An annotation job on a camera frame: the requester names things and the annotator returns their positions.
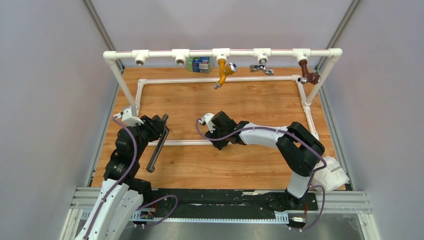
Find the dark grey long faucet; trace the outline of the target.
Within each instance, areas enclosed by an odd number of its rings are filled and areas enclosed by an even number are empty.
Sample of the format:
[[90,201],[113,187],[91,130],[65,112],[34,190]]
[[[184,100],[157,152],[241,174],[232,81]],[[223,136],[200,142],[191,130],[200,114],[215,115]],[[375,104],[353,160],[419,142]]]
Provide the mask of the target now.
[[159,157],[159,154],[167,140],[167,137],[170,133],[170,129],[167,126],[167,121],[168,121],[169,115],[168,114],[164,114],[163,117],[160,119],[162,122],[164,122],[164,127],[163,127],[163,133],[160,135],[160,138],[158,140],[158,143],[152,153],[152,156],[146,166],[146,170],[149,173],[153,173],[155,171],[155,163]]

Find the white PVC pipe frame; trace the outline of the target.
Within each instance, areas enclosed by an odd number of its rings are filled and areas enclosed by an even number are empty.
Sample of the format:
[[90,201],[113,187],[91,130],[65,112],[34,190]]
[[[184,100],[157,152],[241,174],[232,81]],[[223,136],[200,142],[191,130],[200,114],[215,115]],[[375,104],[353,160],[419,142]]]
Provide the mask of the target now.
[[[320,91],[325,80],[329,76],[335,64],[343,54],[340,48],[329,49],[231,49],[213,48],[207,50],[172,49],[172,50],[148,50],[137,49],[132,51],[107,50],[103,53],[105,62],[112,70],[119,87],[122,89],[129,103],[129,110],[117,113],[116,117],[121,118],[126,123],[134,123],[135,115],[140,112],[143,87],[154,84],[194,84],[194,83],[214,83],[215,89],[223,86],[226,82],[269,82],[269,81],[293,81],[296,83],[300,95],[302,110],[305,114],[308,128],[315,138],[319,138],[317,128],[312,116],[311,104],[315,96]],[[218,76],[206,78],[176,78],[147,80],[141,79],[137,84],[137,91],[132,95],[124,78],[122,71],[118,68],[118,61],[131,59],[138,66],[144,66],[147,59],[151,58],[173,58],[175,63],[182,66],[188,63],[190,58],[211,57],[218,64]],[[265,71],[265,76],[233,77],[236,67],[228,61],[229,57],[253,57],[257,63],[252,66],[253,70]],[[276,75],[267,69],[266,64],[269,57],[292,57],[300,66],[301,74]]]

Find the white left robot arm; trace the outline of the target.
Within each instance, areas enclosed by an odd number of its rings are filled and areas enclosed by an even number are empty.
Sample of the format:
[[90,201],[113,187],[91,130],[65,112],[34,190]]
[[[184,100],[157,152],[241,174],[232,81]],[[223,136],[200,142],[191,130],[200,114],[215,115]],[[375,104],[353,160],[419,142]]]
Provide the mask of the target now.
[[169,116],[146,115],[136,118],[134,125],[120,125],[116,134],[115,149],[110,155],[103,175],[103,182],[93,209],[77,240],[117,240],[123,233],[131,216],[139,207],[147,207],[153,201],[152,185],[136,178],[139,160],[148,144],[158,141],[146,169],[153,172],[170,129]]

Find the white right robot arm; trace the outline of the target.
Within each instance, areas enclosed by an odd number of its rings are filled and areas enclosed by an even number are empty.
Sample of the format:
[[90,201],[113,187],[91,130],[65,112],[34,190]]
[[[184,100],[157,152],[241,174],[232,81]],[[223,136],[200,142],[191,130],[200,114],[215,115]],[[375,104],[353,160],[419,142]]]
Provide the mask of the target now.
[[[201,133],[199,126],[206,126],[207,132]],[[258,145],[279,150],[292,171],[285,202],[294,210],[305,203],[305,193],[313,175],[319,170],[318,164],[327,165],[323,158],[323,144],[296,121],[288,126],[264,126],[245,120],[235,122],[220,111],[216,114],[206,113],[198,118],[195,127],[198,134],[218,150],[228,144]]]

